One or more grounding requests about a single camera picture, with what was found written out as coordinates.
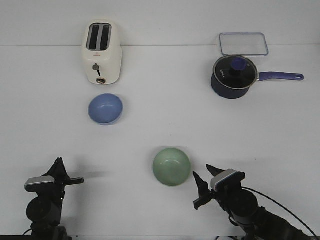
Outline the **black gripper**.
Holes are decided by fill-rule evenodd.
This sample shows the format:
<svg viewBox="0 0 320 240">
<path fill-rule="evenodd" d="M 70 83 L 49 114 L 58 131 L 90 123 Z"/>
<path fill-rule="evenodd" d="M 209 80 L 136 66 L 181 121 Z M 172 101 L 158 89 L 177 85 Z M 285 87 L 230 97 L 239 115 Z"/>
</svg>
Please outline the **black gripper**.
<svg viewBox="0 0 320 240">
<path fill-rule="evenodd" d="M 65 187 L 71 185 L 79 185 L 84 183 L 83 177 L 71 178 L 66 172 L 65 164 L 62 157 L 58 157 L 48 174 L 42 176 L 52 176 L 55 183 L 45 187 L 42 191 L 36 192 L 39 196 L 47 196 L 51 200 L 64 200 Z"/>
<path fill-rule="evenodd" d="M 205 166 L 213 177 L 217 177 L 219 174 L 224 172 L 223 169 L 209 164 L 206 164 Z M 200 207 L 208 204 L 211 200 L 215 200 L 225 212 L 230 212 L 227 201 L 231 197 L 231 193 L 235 193 L 236 191 L 242 189 L 241 185 L 227 187 L 226 191 L 215 192 L 214 190 L 209 190 L 208 183 L 204 181 L 195 171 L 193 171 L 193 177 L 198 189 L 198 198 L 193 201 L 193 207 L 195 210 L 198 210 Z"/>
</svg>

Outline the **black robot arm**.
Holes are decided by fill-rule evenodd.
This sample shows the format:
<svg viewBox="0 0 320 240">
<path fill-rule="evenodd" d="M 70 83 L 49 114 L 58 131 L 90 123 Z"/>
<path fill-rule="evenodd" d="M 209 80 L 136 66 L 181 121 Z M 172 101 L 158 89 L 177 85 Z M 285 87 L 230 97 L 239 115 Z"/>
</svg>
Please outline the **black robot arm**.
<svg viewBox="0 0 320 240">
<path fill-rule="evenodd" d="M 263 193 L 242 186 L 242 181 L 245 179 L 244 172 L 231 168 L 223 170 L 209 164 L 206 165 L 206 168 L 213 176 L 210 183 L 193 172 L 198 189 L 198 198 L 193 201 L 194 208 L 198 210 L 211 200 L 215 200 L 227 213 L 230 223 L 245 232 L 244 240 L 318 240 L 320 238 L 282 204 Z M 283 208 L 305 226 L 313 236 L 308 236 L 287 220 L 259 206 L 255 193 Z"/>
<path fill-rule="evenodd" d="M 47 173 L 29 178 L 24 189 L 36 193 L 26 208 L 26 216 L 31 221 L 33 240 L 71 240 L 64 226 L 60 226 L 65 187 L 84 183 L 84 178 L 71 178 L 64 161 L 58 157 Z"/>
</svg>

